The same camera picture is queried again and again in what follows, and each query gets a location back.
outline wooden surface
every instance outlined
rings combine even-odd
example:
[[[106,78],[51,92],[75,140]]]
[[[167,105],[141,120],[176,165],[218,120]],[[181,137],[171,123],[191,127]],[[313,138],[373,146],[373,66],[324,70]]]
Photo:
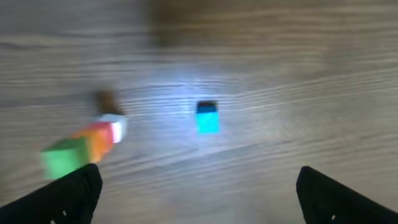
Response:
[[[303,223],[310,165],[398,211],[398,3],[0,1],[0,202],[113,86],[129,134],[93,223]],[[198,100],[222,132],[198,135]]]

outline toy block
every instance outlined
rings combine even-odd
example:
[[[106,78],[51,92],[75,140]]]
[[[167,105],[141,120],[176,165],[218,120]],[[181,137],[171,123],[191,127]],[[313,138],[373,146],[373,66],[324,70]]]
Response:
[[[103,135],[106,139],[107,146],[105,147],[105,152],[109,152],[113,147],[113,132],[112,132],[112,124],[110,122],[94,122],[91,124],[89,129],[97,129],[98,131],[102,131]]]
[[[127,119],[120,114],[102,114],[95,119],[96,122],[109,122],[112,124],[113,143],[119,143],[127,132]]]
[[[215,101],[201,101],[197,105],[197,128],[201,134],[216,134],[220,131],[220,118]]]
[[[63,139],[40,153],[45,177],[58,179],[89,163],[85,138]]]
[[[99,162],[104,154],[109,151],[106,133],[101,129],[86,128],[72,135],[72,138],[86,138],[86,148],[90,162]]]

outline wooden floor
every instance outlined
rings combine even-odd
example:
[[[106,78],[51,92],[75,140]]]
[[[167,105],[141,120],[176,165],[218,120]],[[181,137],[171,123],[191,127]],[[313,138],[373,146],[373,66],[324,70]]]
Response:
[[[40,150],[104,86],[129,133],[93,223],[304,223],[304,165],[398,211],[395,0],[0,1],[1,205],[49,182]]]

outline green block top face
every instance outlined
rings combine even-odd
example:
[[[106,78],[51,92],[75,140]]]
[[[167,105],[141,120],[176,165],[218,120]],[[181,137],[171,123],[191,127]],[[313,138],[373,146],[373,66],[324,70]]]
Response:
[[[42,151],[46,178],[58,179],[89,163],[86,138],[64,139]]]

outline red block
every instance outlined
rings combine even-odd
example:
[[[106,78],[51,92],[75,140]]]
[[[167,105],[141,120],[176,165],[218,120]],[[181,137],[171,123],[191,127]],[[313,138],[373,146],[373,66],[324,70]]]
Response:
[[[105,147],[105,153],[109,152],[113,147],[112,124],[110,122],[95,122],[91,124],[88,128],[101,130],[108,144],[107,147]]]

